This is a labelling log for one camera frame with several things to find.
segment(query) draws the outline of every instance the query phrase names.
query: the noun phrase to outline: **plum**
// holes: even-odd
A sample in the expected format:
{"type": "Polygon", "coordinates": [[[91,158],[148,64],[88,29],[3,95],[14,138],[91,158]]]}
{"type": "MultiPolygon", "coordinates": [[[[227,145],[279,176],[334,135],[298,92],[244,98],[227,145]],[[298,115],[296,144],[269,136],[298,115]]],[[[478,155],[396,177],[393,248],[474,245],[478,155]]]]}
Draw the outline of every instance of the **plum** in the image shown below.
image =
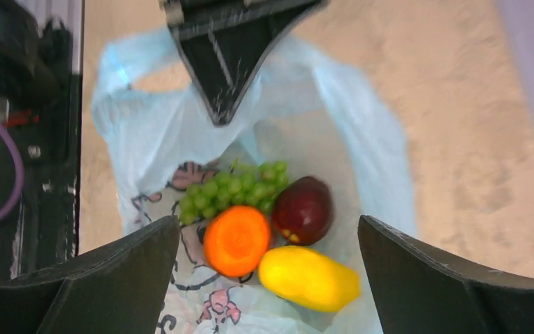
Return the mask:
{"type": "Polygon", "coordinates": [[[328,186],[313,176],[302,177],[277,197],[271,218],[275,229],[292,244],[316,243],[326,235],[334,220],[328,186]]]}

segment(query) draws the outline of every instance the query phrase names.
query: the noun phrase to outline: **yellow mango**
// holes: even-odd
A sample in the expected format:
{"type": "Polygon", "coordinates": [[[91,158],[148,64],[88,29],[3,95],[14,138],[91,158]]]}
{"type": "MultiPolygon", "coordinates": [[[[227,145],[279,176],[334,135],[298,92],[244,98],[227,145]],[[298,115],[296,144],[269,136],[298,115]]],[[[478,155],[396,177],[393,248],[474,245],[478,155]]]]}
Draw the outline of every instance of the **yellow mango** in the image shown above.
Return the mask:
{"type": "Polygon", "coordinates": [[[267,290],[320,312],[338,312],[361,294],[356,272],[308,247],[269,250],[258,272],[267,290]]]}

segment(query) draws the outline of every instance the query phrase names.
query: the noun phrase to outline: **plastic bag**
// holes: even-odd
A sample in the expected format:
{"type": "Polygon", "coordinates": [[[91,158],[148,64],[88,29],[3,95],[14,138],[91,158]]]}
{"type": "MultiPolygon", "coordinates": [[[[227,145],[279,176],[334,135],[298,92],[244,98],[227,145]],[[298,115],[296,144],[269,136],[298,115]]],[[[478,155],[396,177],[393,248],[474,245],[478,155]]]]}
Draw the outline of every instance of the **plastic bag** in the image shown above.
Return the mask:
{"type": "Polygon", "coordinates": [[[407,141],[397,119],[357,69],[293,37],[268,55],[226,127],[212,125],[192,86],[130,88],[178,61],[162,29],[108,45],[99,65],[92,112],[115,170],[124,233],[178,213],[188,184],[234,158],[285,160],[292,178],[315,175],[331,186],[337,216],[314,248],[356,270],[362,296],[335,315],[320,314],[276,297],[252,274],[221,277],[204,263],[200,221],[181,228],[157,333],[381,333],[357,222],[369,214],[416,236],[407,141]]]}

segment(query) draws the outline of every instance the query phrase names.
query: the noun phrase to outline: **cable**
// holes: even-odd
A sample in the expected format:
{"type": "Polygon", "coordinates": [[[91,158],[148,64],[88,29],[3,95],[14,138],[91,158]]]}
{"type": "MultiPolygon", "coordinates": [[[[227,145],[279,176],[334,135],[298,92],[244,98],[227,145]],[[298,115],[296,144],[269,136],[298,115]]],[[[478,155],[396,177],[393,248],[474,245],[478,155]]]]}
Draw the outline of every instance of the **cable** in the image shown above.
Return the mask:
{"type": "Polygon", "coordinates": [[[0,221],[5,218],[15,205],[19,202],[19,198],[22,196],[22,190],[24,187],[24,165],[22,161],[22,156],[13,141],[13,138],[7,132],[7,129],[0,123],[0,136],[5,142],[5,145],[11,153],[11,158],[13,158],[13,166],[15,168],[15,183],[13,184],[13,190],[9,195],[9,199],[0,209],[0,221]]]}

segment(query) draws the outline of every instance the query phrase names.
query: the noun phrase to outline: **screw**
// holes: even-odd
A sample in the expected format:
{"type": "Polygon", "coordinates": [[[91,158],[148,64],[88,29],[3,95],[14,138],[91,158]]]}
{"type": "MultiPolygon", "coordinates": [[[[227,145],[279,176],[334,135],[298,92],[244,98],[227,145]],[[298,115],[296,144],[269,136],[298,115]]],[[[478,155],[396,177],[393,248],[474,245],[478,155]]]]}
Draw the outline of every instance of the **screw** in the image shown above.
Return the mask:
{"type": "Polygon", "coordinates": [[[40,150],[40,146],[32,145],[28,147],[28,154],[30,158],[37,159],[42,155],[42,150],[40,150]]]}

